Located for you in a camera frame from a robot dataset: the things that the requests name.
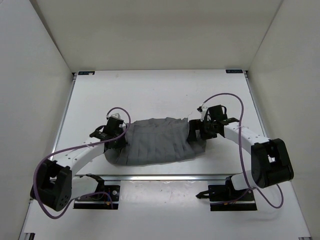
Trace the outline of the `grey pleated skirt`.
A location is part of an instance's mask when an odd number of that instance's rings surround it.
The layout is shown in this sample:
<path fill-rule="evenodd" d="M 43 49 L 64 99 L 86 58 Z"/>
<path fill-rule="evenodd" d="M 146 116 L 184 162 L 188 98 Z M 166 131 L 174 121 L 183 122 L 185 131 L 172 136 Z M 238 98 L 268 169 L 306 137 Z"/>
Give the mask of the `grey pleated skirt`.
<path fill-rule="evenodd" d="M 194 159 L 205 153 L 207 142 L 200 136 L 188 142 L 187 118 L 151 118 L 131 123 L 125 134 L 127 145 L 108 149 L 104 156 L 115 166 L 147 166 Z"/>

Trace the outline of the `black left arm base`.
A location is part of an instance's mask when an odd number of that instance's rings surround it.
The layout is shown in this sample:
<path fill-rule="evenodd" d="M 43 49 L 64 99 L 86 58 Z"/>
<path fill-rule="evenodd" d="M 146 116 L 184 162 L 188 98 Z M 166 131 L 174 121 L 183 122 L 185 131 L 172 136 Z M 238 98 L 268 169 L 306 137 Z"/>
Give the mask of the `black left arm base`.
<path fill-rule="evenodd" d="M 117 210 L 121 184 L 101 176 L 86 174 L 72 180 L 73 208 L 77 210 Z"/>

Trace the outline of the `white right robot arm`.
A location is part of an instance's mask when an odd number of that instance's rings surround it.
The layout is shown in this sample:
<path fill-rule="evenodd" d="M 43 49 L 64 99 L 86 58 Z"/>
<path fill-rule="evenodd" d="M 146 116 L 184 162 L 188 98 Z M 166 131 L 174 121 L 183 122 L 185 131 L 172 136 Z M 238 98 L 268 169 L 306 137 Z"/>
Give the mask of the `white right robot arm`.
<path fill-rule="evenodd" d="M 270 139 L 241 126 L 239 119 L 227 116 L 223 105 L 201 105 L 197 110 L 201 117 L 189 121 L 189 143 L 222 136 L 237 144 L 240 152 L 246 151 L 250 155 L 250 169 L 243 169 L 242 173 L 226 179 L 226 198 L 236 200 L 243 190 L 264 189 L 294 178 L 289 153 L 282 139 Z"/>

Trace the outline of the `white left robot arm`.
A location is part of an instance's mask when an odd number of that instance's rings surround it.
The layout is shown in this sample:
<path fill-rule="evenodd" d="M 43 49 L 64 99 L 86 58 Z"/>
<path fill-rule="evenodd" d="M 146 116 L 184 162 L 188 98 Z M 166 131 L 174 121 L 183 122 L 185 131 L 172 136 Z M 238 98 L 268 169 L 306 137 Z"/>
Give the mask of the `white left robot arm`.
<path fill-rule="evenodd" d="M 129 126 L 112 115 L 107 118 L 106 125 L 96 128 L 83 145 L 60 150 L 60 158 L 50 160 L 46 157 L 38 164 L 33 174 L 30 196 L 49 218 L 57 219 L 58 216 L 51 215 L 47 209 L 64 214 L 71 202 L 78 198 L 107 198 L 112 201 L 100 176 L 92 173 L 81 177 L 76 175 L 107 150 L 125 146 L 125 133 Z"/>

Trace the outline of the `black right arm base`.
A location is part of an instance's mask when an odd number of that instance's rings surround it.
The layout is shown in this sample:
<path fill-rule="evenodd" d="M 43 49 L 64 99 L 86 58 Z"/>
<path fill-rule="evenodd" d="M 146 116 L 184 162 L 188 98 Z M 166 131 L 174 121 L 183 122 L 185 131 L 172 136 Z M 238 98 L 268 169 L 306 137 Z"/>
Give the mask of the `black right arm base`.
<path fill-rule="evenodd" d="M 228 176 L 224 184 L 209 184 L 208 189 L 199 192 L 197 199 L 208 199 L 211 212 L 248 212 L 257 211 L 254 193 L 245 188 L 236 190 Z"/>

